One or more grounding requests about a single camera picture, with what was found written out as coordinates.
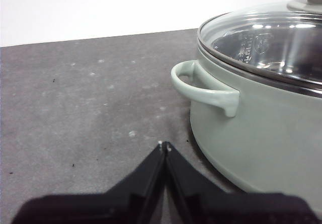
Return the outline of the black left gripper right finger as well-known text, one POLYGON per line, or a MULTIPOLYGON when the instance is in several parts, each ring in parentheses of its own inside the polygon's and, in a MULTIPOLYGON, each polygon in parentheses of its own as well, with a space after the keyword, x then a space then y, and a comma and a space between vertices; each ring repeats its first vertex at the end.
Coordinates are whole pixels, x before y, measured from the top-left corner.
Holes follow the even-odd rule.
POLYGON ((184 223, 319 223, 303 199, 282 193, 227 193, 165 142, 168 188, 184 223))

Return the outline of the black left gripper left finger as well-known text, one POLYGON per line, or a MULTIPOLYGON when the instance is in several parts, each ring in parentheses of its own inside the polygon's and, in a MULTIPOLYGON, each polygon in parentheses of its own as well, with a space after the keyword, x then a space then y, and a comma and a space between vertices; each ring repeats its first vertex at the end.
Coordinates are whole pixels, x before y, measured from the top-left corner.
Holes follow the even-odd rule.
POLYGON ((104 193, 55 194, 24 203, 13 223, 149 223, 165 186, 166 142, 104 193))

